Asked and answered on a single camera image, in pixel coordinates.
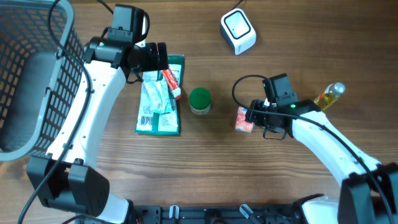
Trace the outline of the red stick sachet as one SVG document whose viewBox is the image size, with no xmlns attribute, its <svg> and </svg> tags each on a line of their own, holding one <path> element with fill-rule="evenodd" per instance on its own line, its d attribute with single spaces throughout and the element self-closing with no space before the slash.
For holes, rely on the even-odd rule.
<svg viewBox="0 0 398 224">
<path fill-rule="evenodd" d="M 181 88 L 180 88 L 176 78 L 174 77 L 171 69 L 163 70 L 162 71 L 162 75 L 166 79 L 167 84 L 168 84 L 168 86 L 170 88 L 170 91 L 171 91 L 174 99 L 176 101 L 181 99 L 182 91 L 181 91 Z"/>
</svg>

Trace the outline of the light teal wipes packet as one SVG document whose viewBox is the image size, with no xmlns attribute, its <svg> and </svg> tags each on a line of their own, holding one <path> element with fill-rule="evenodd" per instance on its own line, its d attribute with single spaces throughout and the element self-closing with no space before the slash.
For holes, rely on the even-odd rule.
<svg viewBox="0 0 398 224">
<path fill-rule="evenodd" d="M 149 95 L 150 110 L 152 112 L 164 114 L 173 111 L 169 86 L 165 79 L 154 82 L 144 82 L 144 86 Z"/>
</svg>

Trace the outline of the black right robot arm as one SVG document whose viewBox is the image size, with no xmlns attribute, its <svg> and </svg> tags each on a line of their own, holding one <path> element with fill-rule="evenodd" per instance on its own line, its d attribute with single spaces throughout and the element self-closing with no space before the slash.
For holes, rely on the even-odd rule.
<svg viewBox="0 0 398 224">
<path fill-rule="evenodd" d="M 312 100 L 298 100 L 286 74 L 261 77 L 265 100 L 253 100 L 246 119 L 309 148 L 340 186 L 301 201 L 304 223 L 397 223 L 397 164 L 382 164 L 340 133 Z"/>
</svg>

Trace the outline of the yellow liquid Vim bottle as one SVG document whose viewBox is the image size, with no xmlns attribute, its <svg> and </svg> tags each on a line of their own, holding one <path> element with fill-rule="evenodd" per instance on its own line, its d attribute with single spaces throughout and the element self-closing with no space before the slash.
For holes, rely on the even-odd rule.
<svg viewBox="0 0 398 224">
<path fill-rule="evenodd" d="M 341 82 L 332 83 L 325 91 L 320 94 L 314 103 L 322 110 L 325 111 L 329 106 L 331 106 L 344 92 L 346 88 Z"/>
</svg>

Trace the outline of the red tissue packet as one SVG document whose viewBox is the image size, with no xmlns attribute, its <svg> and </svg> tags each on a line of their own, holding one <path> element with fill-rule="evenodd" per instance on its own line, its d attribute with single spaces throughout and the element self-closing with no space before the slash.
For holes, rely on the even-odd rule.
<svg viewBox="0 0 398 224">
<path fill-rule="evenodd" d="M 241 106 L 238 108 L 235 130 L 245 133 L 251 133 L 255 127 L 255 124 L 246 121 L 246 112 L 247 109 Z"/>
</svg>

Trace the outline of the green 3M glove package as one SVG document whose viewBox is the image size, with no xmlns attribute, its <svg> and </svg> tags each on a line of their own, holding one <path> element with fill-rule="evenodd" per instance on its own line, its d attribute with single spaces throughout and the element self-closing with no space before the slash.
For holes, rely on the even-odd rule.
<svg viewBox="0 0 398 224">
<path fill-rule="evenodd" d="M 182 79 L 185 67 L 184 55 L 169 55 L 169 68 L 176 78 L 181 91 Z M 144 82 L 154 82 L 165 79 L 162 71 L 144 72 L 142 75 Z M 173 111 L 170 113 L 158 114 L 150 110 L 149 95 L 145 89 L 144 82 L 141 85 L 141 98 L 139 111 L 137 115 L 136 133 L 153 135 L 178 135 L 180 134 L 180 120 L 178 113 L 178 104 L 174 99 L 170 88 L 170 100 Z"/>
</svg>

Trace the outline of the red-lidded white cup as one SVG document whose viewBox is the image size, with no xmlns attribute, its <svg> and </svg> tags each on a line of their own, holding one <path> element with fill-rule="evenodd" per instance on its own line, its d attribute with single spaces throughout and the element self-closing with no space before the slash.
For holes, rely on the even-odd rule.
<svg viewBox="0 0 398 224">
<path fill-rule="evenodd" d="M 211 108 L 211 94 L 206 88 L 195 88 L 189 96 L 190 109 L 193 114 L 205 115 Z"/>
</svg>

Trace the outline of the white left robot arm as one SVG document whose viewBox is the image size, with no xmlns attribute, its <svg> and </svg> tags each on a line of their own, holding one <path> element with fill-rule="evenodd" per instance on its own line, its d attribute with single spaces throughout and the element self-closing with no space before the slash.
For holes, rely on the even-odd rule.
<svg viewBox="0 0 398 224">
<path fill-rule="evenodd" d="M 146 43 L 149 27 L 146 11 L 117 4 L 111 26 L 85 45 L 76 61 L 83 78 L 67 118 L 45 157 L 33 156 L 27 165 L 31 197 L 43 206 L 80 220 L 138 222 L 133 202 L 112 194 L 109 180 L 95 167 L 100 137 L 130 74 L 168 67 L 166 45 Z"/>
</svg>

